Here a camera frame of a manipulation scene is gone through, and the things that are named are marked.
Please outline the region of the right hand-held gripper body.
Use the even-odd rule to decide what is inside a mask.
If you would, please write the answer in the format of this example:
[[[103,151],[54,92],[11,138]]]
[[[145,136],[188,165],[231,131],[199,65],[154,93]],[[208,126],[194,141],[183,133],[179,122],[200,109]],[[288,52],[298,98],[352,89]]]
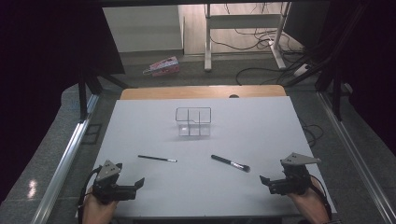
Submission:
[[[306,190],[312,186],[311,175],[306,165],[319,163],[320,159],[308,157],[292,152],[286,159],[280,161],[284,168],[284,179],[267,180],[267,187],[271,194],[286,195],[295,193],[305,194]]]

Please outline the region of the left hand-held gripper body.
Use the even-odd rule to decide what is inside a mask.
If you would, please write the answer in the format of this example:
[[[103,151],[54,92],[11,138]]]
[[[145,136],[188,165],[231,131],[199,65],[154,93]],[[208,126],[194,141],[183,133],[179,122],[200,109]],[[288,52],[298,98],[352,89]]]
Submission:
[[[137,189],[134,186],[120,186],[117,181],[120,171],[115,163],[106,160],[93,181],[92,195],[101,203],[134,200]]]

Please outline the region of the thin black pencil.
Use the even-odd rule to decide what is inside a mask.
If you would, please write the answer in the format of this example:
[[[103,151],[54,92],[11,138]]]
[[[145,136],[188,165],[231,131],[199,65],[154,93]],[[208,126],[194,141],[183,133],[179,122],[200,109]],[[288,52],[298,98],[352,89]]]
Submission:
[[[148,160],[177,162],[177,160],[174,160],[174,159],[159,158],[159,157],[152,157],[152,156],[145,156],[145,155],[137,155],[137,157],[142,158],[142,159],[148,159]]]

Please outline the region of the black makeup brush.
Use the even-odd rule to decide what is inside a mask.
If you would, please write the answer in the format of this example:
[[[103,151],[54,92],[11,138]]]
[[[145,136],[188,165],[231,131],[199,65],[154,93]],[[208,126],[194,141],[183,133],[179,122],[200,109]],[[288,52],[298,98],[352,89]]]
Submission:
[[[244,171],[244,172],[247,172],[247,173],[250,172],[250,167],[248,165],[240,164],[240,163],[237,163],[235,161],[230,161],[230,160],[227,160],[227,159],[222,158],[222,157],[217,156],[217,155],[211,155],[211,158],[213,160],[215,160],[215,161],[220,161],[220,162],[229,164],[229,165],[231,165],[231,166],[233,166],[233,167],[235,167],[235,168],[237,168],[237,169],[239,169],[241,171]]]

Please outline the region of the clear acrylic organizer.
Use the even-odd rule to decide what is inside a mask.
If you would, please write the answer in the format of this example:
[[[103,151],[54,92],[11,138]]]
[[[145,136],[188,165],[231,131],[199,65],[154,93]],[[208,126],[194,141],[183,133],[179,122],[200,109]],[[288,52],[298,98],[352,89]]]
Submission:
[[[176,123],[180,136],[209,136],[212,120],[210,107],[178,107]]]

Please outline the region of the person's right hand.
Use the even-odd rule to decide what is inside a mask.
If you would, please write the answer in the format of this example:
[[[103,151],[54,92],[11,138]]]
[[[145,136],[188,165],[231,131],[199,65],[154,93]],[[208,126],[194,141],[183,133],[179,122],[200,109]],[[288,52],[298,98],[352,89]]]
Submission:
[[[320,197],[311,187],[309,187],[303,194],[288,193],[287,196],[292,200],[297,208],[309,208],[321,204]]]

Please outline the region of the person's left hand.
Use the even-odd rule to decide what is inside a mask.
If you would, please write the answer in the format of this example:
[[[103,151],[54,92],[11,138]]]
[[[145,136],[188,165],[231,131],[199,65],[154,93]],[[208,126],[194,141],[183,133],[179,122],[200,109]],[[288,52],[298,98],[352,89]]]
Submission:
[[[114,216],[118,201],[102,204],[88,193],[83,203],[82,224],[109,224]]]

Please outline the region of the black metal stand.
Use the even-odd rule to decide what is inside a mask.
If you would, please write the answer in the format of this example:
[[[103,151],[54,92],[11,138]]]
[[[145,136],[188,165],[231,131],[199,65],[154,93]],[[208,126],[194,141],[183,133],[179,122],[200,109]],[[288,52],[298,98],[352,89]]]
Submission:
[[[310,70],[285,84],[285,87],[292,87],[320,72],[320,76],[315,84],[316,91],[326,91],[329,85],[332,84],[332,113],[339,121],[342,120],[340,113],[342,75],[339,70],[341,53],[346,47],[347,41],[350,39],[370,1],[371,0],[357,0],[357,5],[347,13],[346,21],[341,24],[340,28],[336,29],[338,37],[333,41],[333,46],[327,56]]]
[[[86,97],[86,88],[89,88],[93,95],[100,95],[103,91],[102,84],[99,77],[110,81],[111,83],[119,86],[123,90],[129,89],[130,86],[119,79],[107,74],[99,69],[85,69],[78,75],[78,99],[79,99],[79,112],[80,122],[83,122],[88,117],[88,101]]]

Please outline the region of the wooden table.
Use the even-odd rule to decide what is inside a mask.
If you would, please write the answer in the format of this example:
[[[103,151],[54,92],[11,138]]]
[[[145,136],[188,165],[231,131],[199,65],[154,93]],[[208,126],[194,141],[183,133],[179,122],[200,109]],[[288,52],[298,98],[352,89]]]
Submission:
[[[245,86],[186,86],[126,89],[121,93],[121,100],[162,100],[162,99],[211,99],[245,97],[286,96],[280,85],[245,85]]]

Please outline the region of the pink box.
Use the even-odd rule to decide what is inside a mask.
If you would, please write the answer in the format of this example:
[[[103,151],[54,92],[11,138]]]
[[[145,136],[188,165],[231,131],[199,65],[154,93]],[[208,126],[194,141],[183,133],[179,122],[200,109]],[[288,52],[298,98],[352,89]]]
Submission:
[[[179,71],[179,62],[176,56],[161,60],[151,64],[148,69],[143,71],[144,75],[152,75],[159,77],[169,74],[174,74]]]

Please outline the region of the white power strip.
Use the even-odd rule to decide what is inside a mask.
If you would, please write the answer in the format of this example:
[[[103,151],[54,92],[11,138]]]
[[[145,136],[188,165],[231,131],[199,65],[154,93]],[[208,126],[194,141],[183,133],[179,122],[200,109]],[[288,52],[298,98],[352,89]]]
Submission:
[[[311,68],[310,64],[304,63],[294,72],[293,75],[295,77],[298,77],[298,76],[304,74],[305,72],[307,72],[310,68]]]

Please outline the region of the black curtain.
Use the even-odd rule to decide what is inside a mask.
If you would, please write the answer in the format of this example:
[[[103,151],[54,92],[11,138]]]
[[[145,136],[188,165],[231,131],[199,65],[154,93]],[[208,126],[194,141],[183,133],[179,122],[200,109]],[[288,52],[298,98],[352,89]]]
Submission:
[[[368,5],[340,55],[349,102],[396,156],[396,0]]]
[[[84,72],[124,72],[94,0],[0,0],[0,202]]]

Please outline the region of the white cabinet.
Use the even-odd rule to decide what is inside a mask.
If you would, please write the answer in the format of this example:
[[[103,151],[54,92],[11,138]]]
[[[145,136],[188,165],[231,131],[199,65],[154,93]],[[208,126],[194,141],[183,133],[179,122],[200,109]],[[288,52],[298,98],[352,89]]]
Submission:
[[[178,6],[105,7],[118,52],[183,49]]]

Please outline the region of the aluminium rail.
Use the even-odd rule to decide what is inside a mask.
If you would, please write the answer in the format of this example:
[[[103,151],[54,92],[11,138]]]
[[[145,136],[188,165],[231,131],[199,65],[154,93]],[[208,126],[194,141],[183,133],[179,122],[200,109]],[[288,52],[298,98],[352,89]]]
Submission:
[[[396,210],[391,205],[385,191],[380,187],[371,170],[364,161],[355,142],[351,138],[344,123],[340,121],[332,112],[332,103],[329,97],[322,92],[317,93],[317,97],[322,103],[327,116],[334,129],[339,135],[349,158],[357,169],[361,180],[370,194],[375,206],[386,224],[396,224]]]
[[[92,95],[89,101],[85,104],[88,109],[88,115],[83,121],[80,121],[65,148],[64,154],[62,155],[60,162],[52,176],[51,181],[45,191],[45,194],[37,207],[33,219],[30,224],[46,224],[53,206],[61,192],[64,181],[68,175],[70,167],[73,163],[74,158],[77,155],[78,148],[81,144],[82,138],[88,129],[89,123],[92,118],[92,113],[96,108],[97,102],[99,100],[98,95]]]

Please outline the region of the white desk frame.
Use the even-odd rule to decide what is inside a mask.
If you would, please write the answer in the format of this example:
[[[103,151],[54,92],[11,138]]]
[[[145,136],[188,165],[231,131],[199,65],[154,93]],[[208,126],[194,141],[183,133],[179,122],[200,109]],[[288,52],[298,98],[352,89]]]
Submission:
[[[276,60],[280,70],[284,70],[286,65],[282,59],[279,47],[279,40],[283,32],[286,18],[290,10],[291,2],[280,10],[278,14],[246,14],[246,15],[212,15],[211,6],[205,6],[205,70],[212,69],[211,52],[211,31],[218,29],[251,29],[251,28],[272,28],[276,29],[276,36],[269,41],[270,50]]]

